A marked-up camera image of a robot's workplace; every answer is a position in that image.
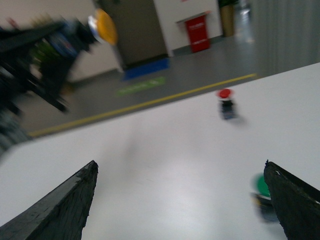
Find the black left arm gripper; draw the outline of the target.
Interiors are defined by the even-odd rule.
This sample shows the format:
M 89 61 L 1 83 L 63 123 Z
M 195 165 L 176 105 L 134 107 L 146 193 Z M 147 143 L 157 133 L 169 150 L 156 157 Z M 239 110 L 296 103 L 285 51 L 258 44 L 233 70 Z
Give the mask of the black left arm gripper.
M 32 92 L 61 112 L 61 90 L 83 50 L 80 21 L 56 21 L 0 31 L 0 108 L 15 114 L 14 100 Z

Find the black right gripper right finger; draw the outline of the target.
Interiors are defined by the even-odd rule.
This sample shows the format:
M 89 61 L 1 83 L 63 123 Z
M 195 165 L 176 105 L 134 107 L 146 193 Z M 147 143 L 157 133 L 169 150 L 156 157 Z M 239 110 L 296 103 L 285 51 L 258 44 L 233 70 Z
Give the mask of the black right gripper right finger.
M 266 161 L 263 176 L 287 239 L 318 240 L 320 191 L 272 161 Z

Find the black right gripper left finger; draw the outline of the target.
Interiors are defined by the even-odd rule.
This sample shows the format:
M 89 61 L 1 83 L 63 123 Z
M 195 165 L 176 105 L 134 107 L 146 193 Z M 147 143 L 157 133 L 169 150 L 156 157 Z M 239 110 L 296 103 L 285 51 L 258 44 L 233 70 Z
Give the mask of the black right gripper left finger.
M 80 240 L 92 205 L 98 164 L 90 161 L 0 227 L 2 240 Z

